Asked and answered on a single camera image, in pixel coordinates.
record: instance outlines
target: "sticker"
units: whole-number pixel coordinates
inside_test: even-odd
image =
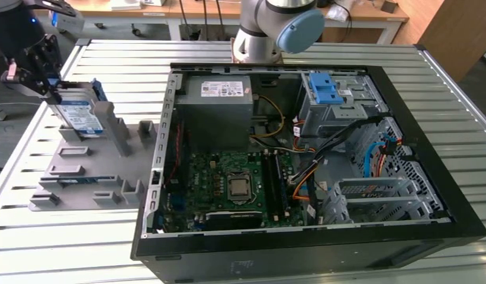
[[[243,261],[231,262],[231,264],[230,264],[230,273],[231,274],[243,274],[245,272],[247,272],[250,270],[254,263],[255,262],[253,260],[243,260]]]
[[[314,218],[317,216],[317,210],[312,206],[312,204],[308,205],[308,214]]]
[[[328,182],[326,181],[320,182],[320,186],[321,186],[321,189],[324,189],[325,191],[328,191]]]
[[[350,90],[338,90],[340,96],[352,96],[352,91]]]
[[[78,180],[75,180],[75,179],[61,179],[59,182],[63,182],[63,183],[78,183]]]
[[[301,137],[301,127],[294,126],[294,136]]]
[[[83,134],[102,133],[102,125],[97,116],[91,113],[91,105],[87,101],[62,101],[59,106],[63,117],[71,127]]]
[[[163,16],[166,16],[166,14],[165,13],[143,13],[143,16],[163,17]]]
[[[201,96],[245,96],[243,82],[205,82]]]

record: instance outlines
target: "metal rack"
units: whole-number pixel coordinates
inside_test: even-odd
[[[384,66],[424,131],[486,226],[486,118],[426,51],[413,46],[317,44],[286,63]],[[67,80],[105,84],[126,123],[161,120],[170,62],[230,62],[227,43],[93,40],[77,46]],[[0,283],[155,283],[130,258],[137,210],[30,212],[29,199],[59,144],[57,117],[43,105],[0,175]],[[486,238],[444,250],[398,270],[333,273],[280,283],[486,283]]]
[[[349,148],[356,157],[356,170],[364,172],[364,159],[368,147],[376,142],[384,142],[388,138],[401,139],[402,133],[393,118],[385,118],[378,125],[366,125],[358,133],[354,134],[357,140],[350,140]],[[394,155],[385,159],[382,173],[384,177],[401,177],[414,180],[418,183],[417,194],[424,196],[434,211],[442,210],[434,187],[429,182],[418,162],[406,161],[401,157],[412,156],[412,149],[402,145],[398,146]]]

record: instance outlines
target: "yellow wire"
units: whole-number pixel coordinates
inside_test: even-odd
[[[384,154],[384,156],[382,156],[382,162],[381,162],[381,164],[378,166],[378,176],[381,176],[381,174],[382,174],[385,159],[386,159],[386,155]]]
[[[281,123],[281,127],[276,130],[276,132],[273,133],[267,133],[267,134],[255,134],[255,135],[250,135],[250,137],[271,137],[274,135],[277,135],[282,129],[284,129],[284,125],[285,125],[285,116],[282,113],[281,108],[278,107],[278,105],[266,97],[266,96],[259,96],[262,99],[265,99],[271,105],[273,107],[277,109],[277,111],[281,113],[281,118],[282,118],[282,123]]]

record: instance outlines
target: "power supply label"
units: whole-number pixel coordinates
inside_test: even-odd
[[[245,96],[243,82],[210,82],[202,84],[201,96]]]

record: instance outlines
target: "blue hard drive label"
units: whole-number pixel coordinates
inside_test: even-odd
[[[71,127],[82,134],[101,134],[102,125],[89,101],[62,101],[59,106]]]

